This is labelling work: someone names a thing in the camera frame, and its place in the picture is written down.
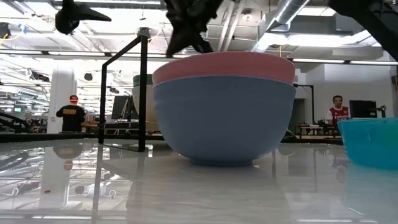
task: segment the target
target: cap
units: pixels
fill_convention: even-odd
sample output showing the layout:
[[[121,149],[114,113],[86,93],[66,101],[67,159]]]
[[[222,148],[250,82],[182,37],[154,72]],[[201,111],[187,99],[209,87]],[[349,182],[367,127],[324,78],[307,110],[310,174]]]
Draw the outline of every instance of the cap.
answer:
[[[77,102],[79,100],[79,98],[76,95],[72,95],[69,97],[69,101],[71,102]]]

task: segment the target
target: man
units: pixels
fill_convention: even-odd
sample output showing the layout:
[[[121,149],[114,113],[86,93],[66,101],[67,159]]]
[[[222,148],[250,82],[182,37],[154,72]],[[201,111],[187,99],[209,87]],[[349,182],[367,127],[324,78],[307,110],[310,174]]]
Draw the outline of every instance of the man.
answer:
[[[63,118],[62,132],[81,132],[81,124],[85,122],[86,113],[77,105],[77,96],[70,96],[69,102],[69,105],[63,106],[57,112],[57,117]]]
[[[349,116],[349,108],[343,106],[343,97],[342,96],[334,96],[333,97],[334,107],[328,110],[328,114],[326,119],[330,125],[337,127],[337,122],[350,119]]]

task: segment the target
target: pink bowl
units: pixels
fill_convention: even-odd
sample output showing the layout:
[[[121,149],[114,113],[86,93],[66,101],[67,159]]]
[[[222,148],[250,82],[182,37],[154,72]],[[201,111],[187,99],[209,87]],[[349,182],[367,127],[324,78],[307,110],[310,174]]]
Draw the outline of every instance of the pink bowl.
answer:
[[[292,84],[292,62],[256,52],[215,52],[195,55],[167,63],[152,75],[154,85],[167,80],[208,75],[261,77]]]

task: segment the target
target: blue bowl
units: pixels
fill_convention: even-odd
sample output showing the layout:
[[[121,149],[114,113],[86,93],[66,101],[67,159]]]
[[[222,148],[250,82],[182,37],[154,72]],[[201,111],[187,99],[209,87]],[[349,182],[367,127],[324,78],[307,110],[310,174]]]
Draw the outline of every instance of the blue bowl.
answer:
[[[398,169],[398,118],[340,121],[338,127],[354,163]]]
[[[265,78],[208,76],[153,87],[160,132],[192,163],[248,166],[280,143],[295,88]]]

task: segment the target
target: red shirt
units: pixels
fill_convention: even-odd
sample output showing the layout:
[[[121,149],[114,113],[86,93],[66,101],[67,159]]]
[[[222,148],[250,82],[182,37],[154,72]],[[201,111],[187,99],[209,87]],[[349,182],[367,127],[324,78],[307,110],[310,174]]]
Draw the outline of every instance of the red shirt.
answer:
[[[337,122],[349,119],[349,109],[343,106],[340,110],[332,107],[329,109],[332,117],[332,122],[334,126],[337,126]]]

